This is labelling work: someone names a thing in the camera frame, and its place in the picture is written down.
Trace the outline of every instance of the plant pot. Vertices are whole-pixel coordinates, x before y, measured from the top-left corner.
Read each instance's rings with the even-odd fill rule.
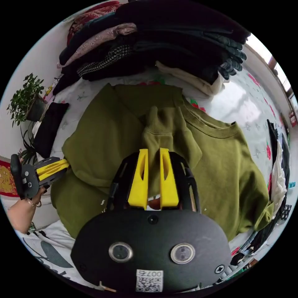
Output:
[[[46,106],[47,104],[44,102],[43,98],[40,95],[37,95],[28,112],[27,120],[34,122],[40,121]]]

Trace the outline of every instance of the potted plant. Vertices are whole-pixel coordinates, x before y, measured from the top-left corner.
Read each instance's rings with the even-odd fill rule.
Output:
[[[44,86],[41,86],[43,80],[34,78],[29,74],[24,79],[23,89],[17,90],[8,105],[8,113],[13,119],[12,127],[15,123],[20,125],[26,120],[39,121],[43,116],[46,103],[41,97]]]
[[[20,162],[22,165],[29,164],[31,162],[33,165],[37,163],[36,150],[35,150],[34,144],[33,144],[34,137],[32,134],[32,128],[30,129],[30,124],[24,134],[22,133],[22,128],[21,128],[21,135],[23,138],[23,144],[24,144],[25,150],[23,150],[22,152],[19,152],[18,156],[19,156],[19,159],[20,159]]]

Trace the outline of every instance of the olive green sweatshirt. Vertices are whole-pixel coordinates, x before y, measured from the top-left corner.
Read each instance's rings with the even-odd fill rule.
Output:
[[[264,228],[273,203],[237,123],[213,119],[174,86],[106,85],[93,99],[62,151],[72,169],[51,190],[52,203],[72,237],[104,211],[122,160],[149,151],[149,196],[159,190],[159,148],[185,158],[198,187],[202,213],[228,240]]]

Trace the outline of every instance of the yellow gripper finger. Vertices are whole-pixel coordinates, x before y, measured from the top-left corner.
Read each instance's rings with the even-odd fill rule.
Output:
[[[160,208],[176,207],[179,203],[169,150],[160,148]]]
[[[66,159],[61,159],[59,161],[53,162],[52,164],[45,165],[44,167],[41,167],[36,170],[36,173],[38,175],[39,181],[42,181],[51,175],[66,169],[69,167],[69,163]]]
[[[140,149],[134,172],[128,203],[130,206],[147,209],[148,201],[148,149]]]

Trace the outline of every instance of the qr code label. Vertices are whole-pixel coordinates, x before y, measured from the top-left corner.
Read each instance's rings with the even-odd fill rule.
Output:
[[[163,271],[137,270],[137,292],[162,292]]]

